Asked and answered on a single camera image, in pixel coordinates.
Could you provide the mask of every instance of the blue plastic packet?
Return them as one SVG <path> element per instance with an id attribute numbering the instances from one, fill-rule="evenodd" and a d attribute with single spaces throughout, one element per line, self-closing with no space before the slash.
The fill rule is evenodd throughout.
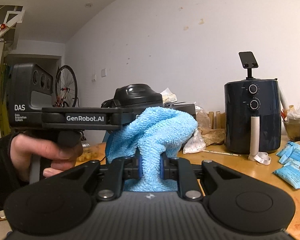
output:
<path id="1" fill-rule="evenodd" d="M 300 171 L 300 149 L 294 148 L 291 152 L 286 151 L 279 160 L 279 163 L 290 163 L 292 166 L 294 166 Z"/>
<path id="2" fill-rule="evenodd" d="M 275 170 L 273 173 L 288 182 L 294 188 L 300 188 L 300 171 L 295 169 L 290 163 L 285 164 L 282 168 Z"/>
<path id="3" fill-rule="evenodd" d="M 285 145 L 285 147 L 280 152 L 278 152 L 276 155 L 279 157 L 282 157 L 285 153 L 288 153 L 288 154 L 291 153 L 293 151 L 293 149 L 295 149 L 295 148 L 300 150 L 300 145 L 295 142 L 288 141 L 287 144 Z"/>

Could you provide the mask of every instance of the silver bolt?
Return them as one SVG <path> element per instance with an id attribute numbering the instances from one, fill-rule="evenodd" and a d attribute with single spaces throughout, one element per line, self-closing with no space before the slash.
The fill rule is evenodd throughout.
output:
<path id="1" fill-rule="evenodd" d="M 201 193 L 197 190 L 189 190 L 186 192 L 186 197 L 191 198 L 191 199 L 196 199 L 201 197 Z"/>
<path id="2" fill-rule="evenodd" d="M 112 190 L 109 190 L 109 189 L 103 189 L 103 190 L 100 190 L 98 192 L 98 195 L 99 197 L 101 198 L 110 198 L 114 195 L 114 193 L 112 192 Z"/>

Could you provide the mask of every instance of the control dial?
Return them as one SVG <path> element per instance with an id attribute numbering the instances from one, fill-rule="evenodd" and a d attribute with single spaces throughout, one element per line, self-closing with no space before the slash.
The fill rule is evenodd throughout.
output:
<path id="1" fill-rule="evenodd" d="M 250 108 L 252 110 L 256 110 L 259 107 L 259 101 L 256 99 L 251 100 L 250 102 Z"/>
<path id="2" fill-rule="evenodd" d="M 254 95 L 258 91 L 258 88 L 256 85 L 252 84 L 249 86 L 249 92 Z"/>

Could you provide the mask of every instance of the finger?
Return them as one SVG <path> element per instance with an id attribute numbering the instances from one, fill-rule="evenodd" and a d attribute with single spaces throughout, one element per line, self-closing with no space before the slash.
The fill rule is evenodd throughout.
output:
<path id="1" fill-rule="evenodd" d="M 60 171 L 60 170 L 56 170 L 56 169 L 53 169 L 53 168 L 46 168 L 43 170 L 43 176 L 46 177 L 46 178 L 49 178 L 53 175 L 57 175 L 59 173 L 61 173 L 63 171 Z"/>
<path id="2" fill-rule="evenodd" d="M 51 168 L 61 171 L 66 171 L 75 166 L 76 160 L 69 160 L 69 161 L 52 161 Z"/>
<path id="3" fill-rule="evenodd" d="M 61 149 L 52 141 L 32 138 L 24 134 L 18 135 L 18 139 L 16 139 L 14 147 L 19 153 L 23 153 L 25 155 L 33 153 L 51 160 L 67 160 L 74 155 L 78 156 L 81 154 L 82 150 L 81 144 L 78 144 L 73 148 Z"/>

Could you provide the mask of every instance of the blue towel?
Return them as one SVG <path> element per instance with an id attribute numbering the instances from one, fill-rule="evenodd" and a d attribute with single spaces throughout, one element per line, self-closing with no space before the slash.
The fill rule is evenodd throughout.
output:
<path id="1" fill-rule="evenodd" d="M 115 158 L 133 156 L 137 147 L 142 155 L 141 180 L 127 180 L 125 191 L 162 192 L 176 191 L 177 182 L 160 178 L 160 155 L 177 155 L 188 140 L 196 120 L 188 113 L 163 107 L 147 108 L 135 121 L 122 130 L 113 132 L 106 144 L 109 163 Z"/>

